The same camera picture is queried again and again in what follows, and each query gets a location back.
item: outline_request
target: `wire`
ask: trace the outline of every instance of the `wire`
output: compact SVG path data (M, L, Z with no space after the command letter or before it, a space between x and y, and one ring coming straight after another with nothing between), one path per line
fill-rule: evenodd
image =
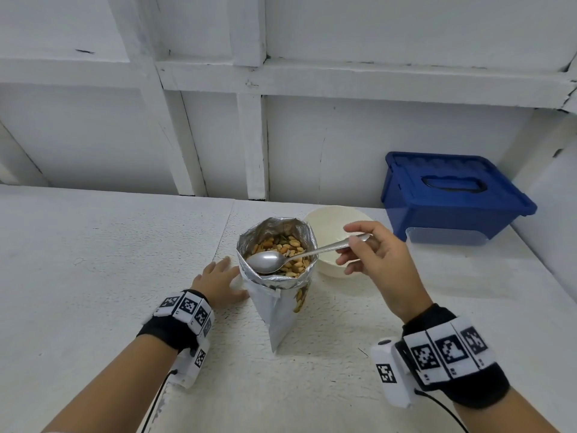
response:
M150 416L152 416L152 413L154 412L154 407L156 406L156 403L158 402L158 398L160 398L160 393L162 392L162 388L164 387L164 385L166 384L166 381L169 379L169 377L171 375L176 375L178 373L177 369L173 369L172 371L170 371L166 377L164 378L164 381L162 382L162 384L160 385L160 389L158 390L158 392L156 393L156 398L154 399L154 401L152 402L152 406L150 407L150 411L148 412L148 416L146 418L146 421L144 422L144 425L142 426L142 429L140 431L140 433L144 433L144 431L146 430L146 426L148 425L148 422L150 421Z
M439 404L439 406L441 406L442 408L444 408L445 411L446 411L449 415L451 415L455 421L457 421L457 422L459 423L459 425L461 426L461 428L462 428L463 430L465 430L466 433L469 433L469 430L467 430L467 427L465 427L465 425L461 422L461 420L460 420L459 418L457 418L457 416L456 416L453 412L451 412L451 410L449 410L449 408L447 408L447 406L445 406L442 402L440 402L439 400L437 400L435 397L432 397L431 395L429 395L429 394L427 394L427 393L424 393L422 390L415 389L415 393L416 393L417 395L422 396L422 397L426 397L426 398L428 398L429 400L435 401L437 404Z

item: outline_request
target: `spoon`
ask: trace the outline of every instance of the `spoon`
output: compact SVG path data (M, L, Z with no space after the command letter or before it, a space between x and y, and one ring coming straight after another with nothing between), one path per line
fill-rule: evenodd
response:
M363 241L366 241L369 237L371 237L371 235L370 234L361 234L361 235L357 235L357 237ZM275 250L266 250L265 252L259 252L259 253L256 253L254 255L251 255L246 260L246 263L252 269L254 269L254 271L256 273L261 274L261 275L268 275L268 274L273 274L278 269L283 267L286 264L286 262L289 262L291 260L295 260L297 258L308 257L310 255L316 255L318 253L330 252L332 250L344 249L345 247L349 247L349 239L348 238L345 238L344 240L341 240L341 241L337 241L336 243L333 243L331 245L318 247L317 249L313 249L313 250L310 250L308 252L294 255L292 257L285 257L283 254L281 254L280 252L277 252Z

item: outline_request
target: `white bowl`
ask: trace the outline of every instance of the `white bowl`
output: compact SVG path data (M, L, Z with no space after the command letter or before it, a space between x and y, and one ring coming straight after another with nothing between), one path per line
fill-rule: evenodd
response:
M350 235L360 234L360 232L345 232L343 230L343 226L347 223L356 222L357 220L372 219L365 213L355 210L355 208L338 205L317 208L309 212L305 217L305 221L313 228L319 247L344 240ZM325 275L333 276L334 278L345 278L347 276L344 274L346 266L336 265L335 261L338 257L339 254L335 251L321 253L316 266Z

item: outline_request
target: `silver foil lining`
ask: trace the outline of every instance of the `silver foil lining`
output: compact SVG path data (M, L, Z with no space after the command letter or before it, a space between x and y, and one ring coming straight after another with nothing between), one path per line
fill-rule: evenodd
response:
M291 217L269 217L258 225L243 232L238 238L237 255L240 269L244 275L256 284L270 289L294 289L304 287L312 278L312 270L317 262L318 255L310 257L310 264L297 278L284 275L259 275L245 261L249 257L253 247L263 242L267 237L292 235L301 242L305 251L316 249L317 241L310 225L304 220Z

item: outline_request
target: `table surface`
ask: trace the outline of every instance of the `table surface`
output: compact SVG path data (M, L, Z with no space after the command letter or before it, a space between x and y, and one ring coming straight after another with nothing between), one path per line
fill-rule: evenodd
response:
M43 428L164 292L213 259L235 259L248 227L316 207L0 185L0 431ZM360 210L389 226L385 210ZM511 383L575 431L577 305L517 234L509 227L484 247L409 246L433 299L470 316ZM364 276L315 274L276 354L250 300L220 311L197 382L167 387L151 431L460 431L429 400L387 405L365 355L387 335L400 335L400 321Z

